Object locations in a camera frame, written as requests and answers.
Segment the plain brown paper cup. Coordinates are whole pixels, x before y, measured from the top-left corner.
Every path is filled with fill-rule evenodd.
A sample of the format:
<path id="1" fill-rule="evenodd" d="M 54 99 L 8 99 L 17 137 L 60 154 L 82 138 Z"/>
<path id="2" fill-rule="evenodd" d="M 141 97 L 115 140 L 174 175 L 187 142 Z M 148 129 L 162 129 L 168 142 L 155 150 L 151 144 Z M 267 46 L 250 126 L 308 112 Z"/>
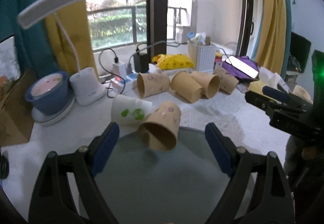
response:
<path id="1" fill-rule="evenodd" d="M 203 87 L 185 71 L 177 73 L 172 78 L 170 87 L 190 103 L 197 102 L 203 95 Z"/>

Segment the brown paper cup far right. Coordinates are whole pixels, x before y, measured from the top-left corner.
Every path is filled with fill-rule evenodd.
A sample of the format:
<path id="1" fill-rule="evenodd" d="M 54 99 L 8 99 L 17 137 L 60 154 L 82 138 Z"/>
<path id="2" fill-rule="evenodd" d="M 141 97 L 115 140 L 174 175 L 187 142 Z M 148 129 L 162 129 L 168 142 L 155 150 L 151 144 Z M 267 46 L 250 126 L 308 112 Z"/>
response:
<path id="1" fill-rule="evenodd" d="M 239 80 L 231 75 L 223 67 L 218 67 L 214 70 L 213 74 L 220 77 L 221 84 L 220 89 L 226 92 L 227 94 L 232 94 L 239 84 Z"/>

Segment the patterned brown cup on tray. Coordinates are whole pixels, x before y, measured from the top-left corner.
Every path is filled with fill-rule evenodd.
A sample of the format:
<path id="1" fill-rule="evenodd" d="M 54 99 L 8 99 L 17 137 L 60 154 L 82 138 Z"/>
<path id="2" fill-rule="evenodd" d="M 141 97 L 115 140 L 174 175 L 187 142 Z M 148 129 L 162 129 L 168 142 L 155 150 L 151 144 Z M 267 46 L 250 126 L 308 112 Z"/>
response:
<path id="1" fill-rule="evenodd" d="M 181 110 L 172 101 L 165 101 L 140 124 L 138 132 L 152 150 L 169 151 L 176 147 Z"/>

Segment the patterned brown cup rear left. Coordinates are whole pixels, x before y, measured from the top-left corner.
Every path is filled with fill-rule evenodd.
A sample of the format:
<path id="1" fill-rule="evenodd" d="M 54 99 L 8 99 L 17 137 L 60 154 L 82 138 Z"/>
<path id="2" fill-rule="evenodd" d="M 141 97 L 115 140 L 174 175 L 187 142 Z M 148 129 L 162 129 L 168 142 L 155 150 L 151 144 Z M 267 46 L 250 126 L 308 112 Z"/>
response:
<path id="1" fill-rule="evenodd" d="M 139 73 L 137 75 L 137 88 L 140 98 L 146 98 L 168 91 L 170 80 L 165 74 Z"/>

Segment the white smartphone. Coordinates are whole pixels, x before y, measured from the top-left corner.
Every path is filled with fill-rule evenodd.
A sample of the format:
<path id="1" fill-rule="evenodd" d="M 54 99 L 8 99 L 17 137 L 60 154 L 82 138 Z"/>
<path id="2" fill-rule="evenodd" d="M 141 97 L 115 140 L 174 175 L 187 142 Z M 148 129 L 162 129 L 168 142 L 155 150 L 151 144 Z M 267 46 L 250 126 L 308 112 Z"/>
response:
<path id="1" fill-rule="evenodd" d="M 234 56 L 229 56 L 225 59 L 225 61 L 250 78 L 257 78 L 259 74 L 258 67 L 249 59 L 247 61 L 242 61 Z"/>

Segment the black monitor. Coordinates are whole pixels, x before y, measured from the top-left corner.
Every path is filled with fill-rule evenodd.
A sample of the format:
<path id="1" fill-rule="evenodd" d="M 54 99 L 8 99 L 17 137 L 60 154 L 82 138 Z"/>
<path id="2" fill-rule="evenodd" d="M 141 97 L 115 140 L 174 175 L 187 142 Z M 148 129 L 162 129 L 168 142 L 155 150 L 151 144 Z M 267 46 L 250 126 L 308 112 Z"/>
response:
<path id="1" fill-rule="evenodd" d="M 310 48 L 309 40 L 292 32 L 287 70 L 303 73 L 308 62 Z"/>

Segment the black round lid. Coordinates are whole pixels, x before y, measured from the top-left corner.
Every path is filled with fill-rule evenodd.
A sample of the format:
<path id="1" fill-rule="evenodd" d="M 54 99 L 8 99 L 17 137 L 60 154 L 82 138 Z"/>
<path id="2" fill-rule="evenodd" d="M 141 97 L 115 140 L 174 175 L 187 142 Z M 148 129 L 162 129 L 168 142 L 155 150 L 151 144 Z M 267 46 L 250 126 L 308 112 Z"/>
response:
<path id="1" fill-rule="evenodd" d="M 1 152 L 1 160 L 0 160 L 0 178 L 4 180 L 9 175 L 9 159 L 8 159 L 8 152 L 3 151 Z"/>

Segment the white plate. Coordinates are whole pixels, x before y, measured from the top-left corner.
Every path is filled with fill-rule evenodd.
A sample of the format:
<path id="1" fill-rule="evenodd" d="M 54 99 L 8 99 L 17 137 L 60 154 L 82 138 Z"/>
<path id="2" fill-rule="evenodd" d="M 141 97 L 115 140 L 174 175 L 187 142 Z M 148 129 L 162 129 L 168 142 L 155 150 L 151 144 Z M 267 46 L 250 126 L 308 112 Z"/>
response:
<path id="1" fill-rule="evenodd" d="M 68 102 L 66 103 L 66 105 L 64 106 L 64 108 L 62 108 L 62 110 L 51 115 L 43 114 L 41 111 L 33 107 L 31 111 L 31 116 L 34 122 L 39 123 L 41 126 L 43 127 L 50 126 L 64 119 L 72 109 L 74 102 L 75 102 L 75 97 L 71 96 Z"/>

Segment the round grey glass tray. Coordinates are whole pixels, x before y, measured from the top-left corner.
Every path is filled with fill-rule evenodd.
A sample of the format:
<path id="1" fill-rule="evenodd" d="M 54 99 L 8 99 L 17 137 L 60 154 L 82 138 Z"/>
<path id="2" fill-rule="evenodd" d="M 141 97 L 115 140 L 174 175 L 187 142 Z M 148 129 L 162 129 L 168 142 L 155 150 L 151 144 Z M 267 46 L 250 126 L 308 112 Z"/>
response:
<path id="1" fill-rule="evenodd" d="M 94 180 L 119 223 L 205 223 L 229 183 L 203 131 L 188 127 L 170 151 L 124 131 Z"/>

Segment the blue bowl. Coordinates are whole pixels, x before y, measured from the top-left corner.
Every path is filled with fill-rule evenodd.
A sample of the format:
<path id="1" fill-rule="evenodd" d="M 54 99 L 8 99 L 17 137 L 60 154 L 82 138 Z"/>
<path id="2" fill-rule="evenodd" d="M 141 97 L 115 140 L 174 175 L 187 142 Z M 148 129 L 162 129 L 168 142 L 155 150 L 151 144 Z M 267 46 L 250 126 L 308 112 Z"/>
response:
<path id="1" fill-rule="evenodd" d="M 69 100 L 69 75 L 66 71 L 58 71 L 54 73 L 60 73 L 63 75 L 63 82 L 58 85 L 52 91 L 46 93 L 39 98 L 33 98 L 30 95 L 32 86 L 25 93 L 25 99 L 31 103 L 36 109 L 41 111 L 43 114 L 51 115 L 60 111 Z"/>

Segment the black power adapter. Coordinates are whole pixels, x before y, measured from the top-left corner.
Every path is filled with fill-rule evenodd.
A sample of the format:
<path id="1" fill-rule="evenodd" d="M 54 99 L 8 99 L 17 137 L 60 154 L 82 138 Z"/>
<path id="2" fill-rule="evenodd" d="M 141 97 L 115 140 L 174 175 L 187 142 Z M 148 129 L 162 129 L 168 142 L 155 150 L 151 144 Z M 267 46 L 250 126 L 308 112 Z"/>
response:
<path id="1" fill-rule="evenodd" d="M 148 53 L 143 53 L 140 50 L 141 45 L 146 45 L 146 43 L 139 43 L 136 47 L 135 54 L 133 55 L 134 70 L 135 72 L 145 73 L 149 70 L 150 57 Z"/>

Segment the white power strip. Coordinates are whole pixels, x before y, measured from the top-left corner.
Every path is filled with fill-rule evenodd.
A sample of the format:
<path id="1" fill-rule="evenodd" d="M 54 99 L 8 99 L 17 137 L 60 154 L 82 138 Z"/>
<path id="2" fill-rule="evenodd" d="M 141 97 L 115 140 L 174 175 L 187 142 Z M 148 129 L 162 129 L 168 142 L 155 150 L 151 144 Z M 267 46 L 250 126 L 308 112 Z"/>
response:
<path id="1" fill-rule="evenodd" d="M 137 73 L 127 75 L 123 80 L 112 74 L 106 74 L 99 77 L 99 81 L 104 84 L 106 88 L 111 88 L 120 94 L 126 93 L 137 87 Z"/>

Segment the teal curtain left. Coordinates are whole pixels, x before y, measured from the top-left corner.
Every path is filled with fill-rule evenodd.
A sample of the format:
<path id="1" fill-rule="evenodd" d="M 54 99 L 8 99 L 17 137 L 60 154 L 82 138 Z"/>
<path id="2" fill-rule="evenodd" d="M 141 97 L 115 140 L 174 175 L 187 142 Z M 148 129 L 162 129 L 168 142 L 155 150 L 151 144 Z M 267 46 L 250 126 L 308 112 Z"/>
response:
<path id="1" fill-rule="evenodd" d="M 37 0 L 1 0 L 1 40 L 14 35 L 18 60 L 22 71 L 30 69 L 41 78 L 60 70 L 52 51 L 43 21 L 24 30 L 17 16 Z"/>

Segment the yellow curtain left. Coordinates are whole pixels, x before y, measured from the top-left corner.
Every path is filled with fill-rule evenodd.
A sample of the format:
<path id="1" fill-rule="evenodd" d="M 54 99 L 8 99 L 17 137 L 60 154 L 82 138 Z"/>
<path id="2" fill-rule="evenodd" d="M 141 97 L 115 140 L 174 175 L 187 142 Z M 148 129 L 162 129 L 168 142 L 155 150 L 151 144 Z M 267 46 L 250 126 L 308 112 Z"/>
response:
<path id="1" fill-rule="evenodd" d="M 80 68 L 92 67 L 96 69 L 88 27 L 86 2 L 79 1 L 68 5 L 58 10 L 56 14 L 75 46 Z M 74 54 L 63 32 L 56 24 L 54 16 L 50 15 L 45 18 L 45 25 L 52 51 L 60 69 L 70 75 L 75 74 L 77 66 Z"/>

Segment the white tablet frame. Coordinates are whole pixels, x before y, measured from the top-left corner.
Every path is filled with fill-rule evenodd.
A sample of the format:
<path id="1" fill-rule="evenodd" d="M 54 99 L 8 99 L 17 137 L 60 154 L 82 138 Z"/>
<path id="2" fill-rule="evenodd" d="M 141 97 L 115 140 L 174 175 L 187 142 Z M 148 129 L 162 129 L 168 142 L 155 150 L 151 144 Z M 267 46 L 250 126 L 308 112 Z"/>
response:
<path id="1" fill-rule="evenodd" d="M 21 77 L 13 34 L 1 40 L 1 94 L 6 95 Z"/>

